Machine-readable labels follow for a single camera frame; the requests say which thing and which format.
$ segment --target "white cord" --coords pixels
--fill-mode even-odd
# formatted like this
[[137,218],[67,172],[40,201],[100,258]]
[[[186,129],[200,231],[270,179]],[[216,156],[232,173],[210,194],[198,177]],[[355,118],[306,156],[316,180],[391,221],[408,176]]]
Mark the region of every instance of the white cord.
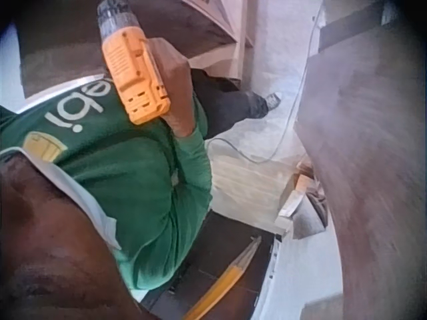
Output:
[[316,19],[314,20],[314,25],[313,25],[312,33],[311,33],[311,35],[310,35],[310,42],[308,43],[308,51],[307,51],[306,65],[304,66],[304,72],[302,73],[302,78],[301,78],[300,86],[299,86],[299,88],[298,88],[298,92],[297,92],[297,94],[296,94],[296,96],[295,96],[295,100],[294,100],[294,102],[292,103],[291,111],[290,111],[290,114],[289,114],[288,120],[286,121],[285,129],[283,130],[283,133],[282,133],[282,136],[280,137],[279,143],[278,143],[278,145],[277,145],[276,149],[274,150],[274,152],[272,153],[272,155],[271,155],[270,157],[268,157],[267,159],[262,160],[262,161],[255,161],[255,160],[252,160],[252,159],[250,159],[247,155],[245,155],[243,152],[241,152],[237,147],[235,147],[231,142],[229,142],[227,139],[224,139],[224,138],[213,138],[213,139],[211,139],[211,140],[207,143],[207,145],[206,145],[206,149],[207,149],[207,150],[209,150],[209,146],[211,145],[211,142],[212,142],[212,141],[218,140],[218,141],[222,141],[222,142],[224,142],[224,143],[227,143],[227,144],[228,144],[232,149],[234,149],[237,153],[239,153],[243,158],[245,158],[245,159],[246,159],[246,160],[248,160],[249,162],[255,163],[255,164],[257,164],[257,165],[261,165],[261,164],[263,164],[263,163],[270,162],[270,161],[271,161],[271,160],[276,156],[277,152],[279,151],[280,145],[282,144],[282,141],[284,140],[284,137],[285,137],[285,135],[286,135],[286,131],[288,130],[288,125],[289,125],[290,119],[291,119],[291,117],[292,117],[292,113],[294,112],[295,105],[296,105],[296,101],[298,100],[298,97],[300,96],[301,88],[302,88],[302,85],[303,85],[303,83],[304,83],[304,79],[305,79],[305,77],[306,77],[306,73],[307,73],[307,64],[308,64],[308,58],[310,57],[310,51],[311,51],[311,48],[312,48],[312,42],[313,42],[314,30],[316,29],[316,27],[317,27],[317,25],[318,25],[318,20],[319,20],[320,12],[322,11],[322,6],[323,6],[323,2],[320,4],[318,14],[316,15]]

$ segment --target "dark pants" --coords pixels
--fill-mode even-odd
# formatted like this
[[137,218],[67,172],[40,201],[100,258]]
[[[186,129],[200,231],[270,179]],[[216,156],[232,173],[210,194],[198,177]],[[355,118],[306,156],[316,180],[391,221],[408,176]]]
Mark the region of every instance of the dark pants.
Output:
[[253,92],[238,91],[227,79],[212,78],[203,70],[192,69],[193,89],[207,117],[207,135],[211,139],[231,129],[244,119],[260,119],[267,115],[263,97]]

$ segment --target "hand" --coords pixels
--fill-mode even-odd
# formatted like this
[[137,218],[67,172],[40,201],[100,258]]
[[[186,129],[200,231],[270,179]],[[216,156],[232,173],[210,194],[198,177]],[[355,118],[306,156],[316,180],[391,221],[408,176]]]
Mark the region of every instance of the hand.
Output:
[[176,137],[188,137],[195,127],[188,60],[165,39],[150,39],[149,47],[171,100],[170,110],[162,118]]

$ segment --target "dark skin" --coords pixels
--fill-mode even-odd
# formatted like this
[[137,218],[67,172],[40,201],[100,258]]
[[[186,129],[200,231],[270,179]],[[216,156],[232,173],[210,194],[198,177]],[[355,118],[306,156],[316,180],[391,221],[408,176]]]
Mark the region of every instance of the dark skin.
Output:
[[[163,39],[150,47],[171,99],[176,137],[195,127],[187,59]],[[87,215],[23,155],[2,164],[2,319],[157,319],[129,294]]]

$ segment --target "yellow logo on shirt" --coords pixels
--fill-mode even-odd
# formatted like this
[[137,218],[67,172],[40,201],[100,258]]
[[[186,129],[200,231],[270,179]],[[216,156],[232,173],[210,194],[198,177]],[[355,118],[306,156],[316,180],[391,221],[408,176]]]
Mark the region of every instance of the yellow logo on shirt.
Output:
[[31,155],[40,157],[47,162],[54,162],[62,152],[68,149],[57,138],[37,131],[27,134],[22,148]]

